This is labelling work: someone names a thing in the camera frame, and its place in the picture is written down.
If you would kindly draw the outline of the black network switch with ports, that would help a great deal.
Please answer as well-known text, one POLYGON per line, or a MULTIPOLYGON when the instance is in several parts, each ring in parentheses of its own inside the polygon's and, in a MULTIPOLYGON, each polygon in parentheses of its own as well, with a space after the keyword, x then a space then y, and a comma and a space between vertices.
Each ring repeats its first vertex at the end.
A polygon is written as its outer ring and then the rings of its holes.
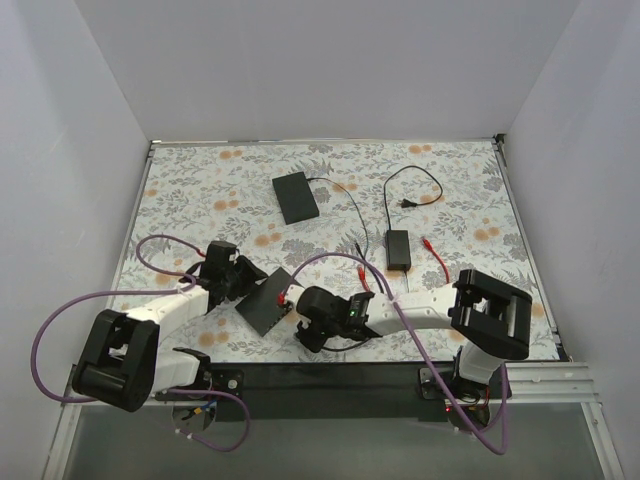
POLYGON ((260 337, 267 335, 288 313, 288 308, 281 306, 278 298, 290 278, 291 275, 283 268, 276 269, 235 306, 244 321, 260 337))

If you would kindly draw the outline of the black rectangular box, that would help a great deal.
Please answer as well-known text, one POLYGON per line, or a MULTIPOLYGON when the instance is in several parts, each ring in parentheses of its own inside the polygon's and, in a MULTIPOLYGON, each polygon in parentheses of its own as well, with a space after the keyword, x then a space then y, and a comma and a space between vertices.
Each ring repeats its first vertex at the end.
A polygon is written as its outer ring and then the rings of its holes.
POLYGON ((286 225, 319 216, 318 206, 303 172, 274 178, 272 185, 286 225))

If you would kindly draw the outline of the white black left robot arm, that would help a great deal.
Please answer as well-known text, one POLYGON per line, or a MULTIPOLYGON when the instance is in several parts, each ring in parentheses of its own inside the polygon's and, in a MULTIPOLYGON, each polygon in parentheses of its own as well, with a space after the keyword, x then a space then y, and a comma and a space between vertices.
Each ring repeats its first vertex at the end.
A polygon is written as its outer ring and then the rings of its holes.
POLYGON ((234 244, 211 242, 204 260, 182 275, 174 293, 96 316, 72 377, 73 391, 134 412, 158 392, 209 389, 208 355, 188 347, 161 353, 159 345, 189 321, 246 297, 267 278, 234 244))

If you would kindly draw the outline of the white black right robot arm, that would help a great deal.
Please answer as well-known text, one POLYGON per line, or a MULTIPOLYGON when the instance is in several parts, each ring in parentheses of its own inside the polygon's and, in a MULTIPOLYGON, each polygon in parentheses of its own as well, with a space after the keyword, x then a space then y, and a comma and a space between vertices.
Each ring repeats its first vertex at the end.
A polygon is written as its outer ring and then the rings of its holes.
POLYGON ((390 300, 362 292, 348 299, 317 286, 288 287, 282 303, 302 317, 296 337, 317 353, 333 337, 365 341, 405 329, 453 330, 466 343, 454 357, 448 388, 487 386, 506 361, 529 358, 532 297, 477 270, 463 270, 443 287, 403 293, 390 300))

